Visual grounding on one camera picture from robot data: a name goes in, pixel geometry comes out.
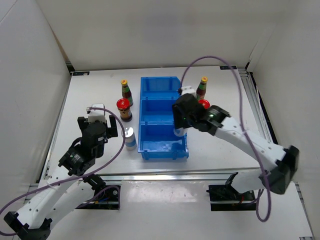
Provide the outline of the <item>silver-cap white shaker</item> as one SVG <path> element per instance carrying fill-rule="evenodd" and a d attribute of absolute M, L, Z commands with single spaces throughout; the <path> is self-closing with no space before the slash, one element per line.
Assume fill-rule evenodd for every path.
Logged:
<path fill-rule="evenodd" d="M 137 147 L 137 141 L 134 129 L 132 127 L 125 127 L 121 135 L 125 137 L 125 147 L 127 150 L 134 150 Z"/>
<path fill-rule="evenodd" d="M 188 130 L 187 128 L 181 127 L 181 128 L 174 128 L 173 132 L 177 137 L 183 137 L 184 135 L 187 134 L 187 130 Z"/>

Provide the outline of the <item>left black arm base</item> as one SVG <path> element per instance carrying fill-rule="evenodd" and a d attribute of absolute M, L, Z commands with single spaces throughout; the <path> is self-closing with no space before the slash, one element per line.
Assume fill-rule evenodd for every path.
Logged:
<path fill-rule="evenodd" d="M 80 210 L 119 210 L 121 184 L 107 184 L 103 191 L 96 191 L 93 199 L 90 199 L 76 209 Z"/>

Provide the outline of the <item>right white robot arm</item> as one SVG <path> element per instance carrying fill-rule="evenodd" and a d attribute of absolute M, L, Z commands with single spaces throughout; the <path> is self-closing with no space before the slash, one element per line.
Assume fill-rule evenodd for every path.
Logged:
<path fill-rule="evenodd" d="M 298 169 L 300 151 L 293 145 L 284 148 L 274 144 L 242 125 L 219 106 L 205 108 L 196 98 L 186 93 L 172 105 L 174 127 L 182 134 L 194 128 L 224 140 L 254 158 L 261 169 L 234 173 L 225 183 L 224 193 L 230 200 L 242 193 L 267 189 L 283 195 Z"/>

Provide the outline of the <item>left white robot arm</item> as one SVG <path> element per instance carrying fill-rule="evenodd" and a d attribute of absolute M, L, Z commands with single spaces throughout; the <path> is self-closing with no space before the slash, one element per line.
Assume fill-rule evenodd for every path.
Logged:
<path fill-rule="evenodd" d="M 118 136 L 123 124 L 115 115 L 79 117 L 81 137 L 76 138 L 59 160 L 46 184 L 32 190 L 33 196 L 17 211 L 10 211 L 4 221 L 13 235 L 22 240 L 46 240 L 54 226 L 74 209 L 83 208 L 103 198 L 109 189 L 96 171 L 89 172 L 104 154 L 105 144 Z"/>

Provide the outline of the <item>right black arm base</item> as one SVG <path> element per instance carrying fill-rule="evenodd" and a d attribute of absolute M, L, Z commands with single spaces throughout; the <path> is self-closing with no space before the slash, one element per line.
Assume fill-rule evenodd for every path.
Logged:
<path fill-rule="evenodd" d="M 209 185 L 206 192 L 209 194 L 212 212 L 256 210 L 257 200 L 252 190 L 238 193 L 225 185 Z"/>

